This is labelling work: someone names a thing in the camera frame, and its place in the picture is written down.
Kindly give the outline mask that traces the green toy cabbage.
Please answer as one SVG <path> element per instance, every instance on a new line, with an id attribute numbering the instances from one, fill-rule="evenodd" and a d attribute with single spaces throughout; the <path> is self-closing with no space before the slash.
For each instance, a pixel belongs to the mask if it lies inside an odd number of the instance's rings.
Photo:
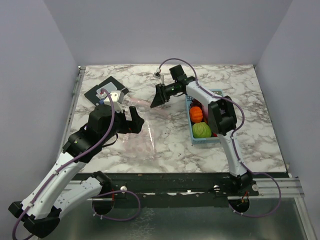
<path id="1" fill-rule="evenodd" d="M 212 136 L 212 131 L 205 122 L 199 122 L 192 126 L 192 134 L 196 139 L 210 138 Z"/>

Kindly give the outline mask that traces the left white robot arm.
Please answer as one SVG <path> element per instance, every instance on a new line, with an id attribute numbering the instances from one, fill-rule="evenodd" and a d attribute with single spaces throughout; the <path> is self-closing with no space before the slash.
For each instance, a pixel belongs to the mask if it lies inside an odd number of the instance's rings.
<path id="1" fill-rule="evenodd" d="M 63 216 L 90 198 L 114 198 L 127 193 L 125 186 L 116 187 L 101 171 L 92 173 L 79 186 L 63 193 L 69 182 L 91 159 L 118 134 L 138 134 L 144 119 L 134 106 L 129 107 L 131 119 L 123 110 L 116 112 L 109 105 L 99 105 L 89 114 L 88 122 L 69 136 L 52 169 L 39 186 L 23 201 L 14 201 L 8 208 L 25 229 L 38 238 L 51 234 Z"/>

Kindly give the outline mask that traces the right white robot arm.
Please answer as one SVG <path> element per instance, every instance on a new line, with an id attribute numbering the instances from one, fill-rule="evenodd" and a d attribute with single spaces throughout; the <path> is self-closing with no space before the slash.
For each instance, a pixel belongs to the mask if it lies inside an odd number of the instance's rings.
<path id="1" fill-rule="evenodd" d="M 229 189 L 236 196 L 242 195 L 247 191 L 253 178 L 246 169 L 237 140 L 237 117 L 234 109 L 236 104 L 229 96 L 223 97 L 201 86 L 197 76 L 188 77 L 181 65 L 169 70 L 174 82 L 168 85 L 164 84 L 164 76 L 159 68 L 154 73 L 161 83 L 155 86 L 155 96 L 150 107 L 161 106 L 167 103 L 171 96 L 179 93 L 190 96 L 207 107 L 208 126 L 214 134 L 217 134 L 227 158 Z"/>

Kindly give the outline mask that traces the clear pink zip top bag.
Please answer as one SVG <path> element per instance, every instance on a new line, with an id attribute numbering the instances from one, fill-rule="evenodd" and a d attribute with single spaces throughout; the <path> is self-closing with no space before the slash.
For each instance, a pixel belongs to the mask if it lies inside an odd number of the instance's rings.
<path id="1" fill-rule="evenodd" d="M 164 131 L 165 122 L 171 119 L 171 106 L 168 104 L 150 108 L 146 100 L 130 97 L 124 101 L 125 110 L 136 107 L 138 115 L 144 119 L 138 134 L 126 134 L 122 137 L 123 157 L 127 161 L 154 161 L 157 157 L 157 144 Z"/>

